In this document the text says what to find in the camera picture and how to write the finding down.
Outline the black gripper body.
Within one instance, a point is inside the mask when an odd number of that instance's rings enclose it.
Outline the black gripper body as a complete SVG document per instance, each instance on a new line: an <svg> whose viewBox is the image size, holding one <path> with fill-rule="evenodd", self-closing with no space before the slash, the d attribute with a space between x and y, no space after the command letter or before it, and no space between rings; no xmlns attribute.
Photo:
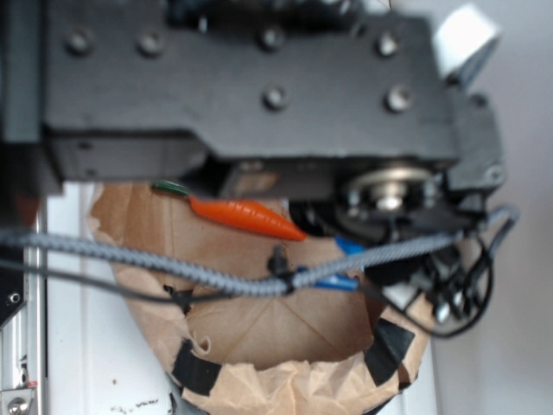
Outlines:
<svg viewBox="0 0 553 415"><path fill-rule="evenodd" d="M173 179L315 235L477 231L505 161L476 68L393 11L4 8L1 226L64 182Z"/></svg>

